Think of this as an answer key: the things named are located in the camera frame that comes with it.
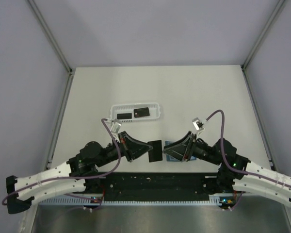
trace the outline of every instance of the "white plastic tray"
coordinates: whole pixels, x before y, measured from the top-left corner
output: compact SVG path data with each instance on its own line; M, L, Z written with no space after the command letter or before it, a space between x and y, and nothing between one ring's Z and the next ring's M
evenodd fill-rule
M145 117L134 118L134 109L149 108L150 115ZM143 120L156 120L161 116L160 105L156 102L152 103L131 103L131 104L116 104L111 107L110 118L116 119L117 114L131 113L132 119L124 119L122 122L133 122Z

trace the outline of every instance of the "ventilation grille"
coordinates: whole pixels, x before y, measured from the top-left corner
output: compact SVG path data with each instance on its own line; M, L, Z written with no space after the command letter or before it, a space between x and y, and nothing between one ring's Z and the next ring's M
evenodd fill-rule
M89 200L72 198L68 196L58 196L44 200L40 205L98 205L90 203ZM196 201L104 201L102 205L109 206L205 206L205 205L221 205L219 196L210 196L209 200Z

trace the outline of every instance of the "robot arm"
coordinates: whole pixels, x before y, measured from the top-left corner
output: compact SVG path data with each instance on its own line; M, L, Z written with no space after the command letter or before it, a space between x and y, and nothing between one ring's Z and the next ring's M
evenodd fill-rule
M216 178L216 190L232 193L233 191L250 192L275 201L291 208L291 177L268 170L236 153L236 148L223 139L225 156L228 164L236 170L230 170L224 163L221 154L220 140L210 147L196 134L189 131L181 140L164 147L163 153L180 161L189 161L196 157L212 164L221 165Z
M117 138L120 156L129 162L153 149L147 143L130 137L125 131L117 134L119 121L113 121L111 133ZM119 158L115 144L103 148L98 142L89 142L75 157L50 170L29 177L6 178L8 213L16 214L45 199L68 193L100 193L100 180L96 167Z
M207 194L218 191L250 192L291 208L291 177L263 168L238 155L237 149L223 137L214 146L209 146L198 138L204 131L203 123L197 118L193 124L197 134L188 132L181 140L165 146L163 153L180 161L189 161L193 156L220 165L216 183L211 184L210 188L206 187ZM118 133L120 126L117 120L111 125L111 133L120 148L120 157L125 156L132 162L153 149L151 145L130 137L125 131ZM120 157L114 143L103 148L98 142L90 142L75 157L50 170L25 178L10 176L6 178L8 212L20 213L32 204L62 194L101 193L99 178L105 174L98 175L97 167Z

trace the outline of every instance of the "metal frame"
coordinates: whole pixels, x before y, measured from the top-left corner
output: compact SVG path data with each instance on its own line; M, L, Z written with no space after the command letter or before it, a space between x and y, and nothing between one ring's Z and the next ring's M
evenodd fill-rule
M39 25L41 26L42 31L44 32L45 37L48 39L49 44L52 46L54 52L56 53L58 59L61 61L68 73L72 72L72 68L66 60L63 52L61 51L58 43L56 42L51 30L49 29L47 23L45 22L37 4L34 0L26 0L29 8L31 9L33 15L37 19Z
M47 23L45 22L37 4L35 3L34 0L26 0L26 2L28 3L28 6L30 7L30 9L32 10L33 15L35 16L35 18L37 19L39 25L41 26L42 31L44 32L47 40L49 41L50 45L52 46L55 54L57 55L58 59L61 61L61 63L63 64L64 68L66 69L66 71L68 72L68 79L67 79L67 83L66 83L66 87L65 87L65 91L63 93L63 98L61 101L61 106L58 110L58 114L57 114L57 121L56 124L54 126L54 131L53 131L53 135L51 138L51 141L48 145L48 152L45 156L45 159L42 163L41 166L41 170L45 170L48 163L51 162L51 159L53 157L53 153L55 150L55 146L56 146L56 142L57 142L57 138L58 138L58 134L59 134L59 130L60 130L60 126L63 120L63 115L65 112L65 107L66 107L66 103L68 100L68 96L69 96L69 92L70 92L70 88L72 85L72 80L73 80L73 76L74 76L74 72L71 68L71 66L69 65L68 61L66 60L63 52L61 51L58 43L56 42L51 30L49 29ZM243 76L245 79L245 83L247 85L248 88L248 93L249 96L251 98L251 102L253 105L253 109L257 118L257 122L259 125L259 129L261 132L261 136L262 136L262 140L264 143L264 146L266 148L266 152L267 155L273 160L274 158L272 157L272 153L271 153L271 146L269 145L269 140L268 140L268 136L265 130L265 126L260 114L260 110L257 104L257 100L256 97L252 91L252 87L250 84L250 79L248 78L247 74L246 74L246 69L249 66L250 62L252 61L252 59L254 58L255 54L257 53L257 51L259 50L259 48L261 47L265 37L267 36L269 30L271 29L271 27L273 26L273 24L275 23L276 19L278 18L278 16L280 15L280 13L282 12L283 8L285 7L287 3L287 0L279 0L275 9L273 10L270 18L267 20L267 23L265 24L263 30L261 31L259 37L257 38L254 46L252 47L252 49L249 52L248 57L246 58L244 64L242 65L242 71L243 71ZM286 213L287 213L287 219L290 222L290 226L291 226L291 209L289 208L285 208ZM35 219L35 215L36 215L36 211L37 211L37 205L31 207L28 211L25 212L25 215L20 223L20 227L18 232L20 233L30 233L32 231L32 227L33 227L33 222Z
M279 0L276 7L274 8L271 16L267 20L263 30L261 31L260 35L258 36L257 40L255 41L252 49L249 52L248 57L246 58L245 62L243 63L243 68L246 69L250 62L252 61L254 55L259 50L260 46L262 45L265 37L267 36L268 32L270 31L271 27L274 25L276 19L282 12L283 8L286 6L288 0Z

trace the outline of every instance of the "blue object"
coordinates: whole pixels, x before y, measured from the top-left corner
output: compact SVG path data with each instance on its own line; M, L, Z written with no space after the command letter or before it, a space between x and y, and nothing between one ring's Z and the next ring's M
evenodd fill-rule
M165 146L170 145L172 143L173 142L171 142L171 141L165 141ZM190 158L190 161L193 161L193 160L196 160L196 158L192 156ZM166 155L166 161L168 161L168 162L180 162L178 159L175 159L174 157L171 157L169 155Z

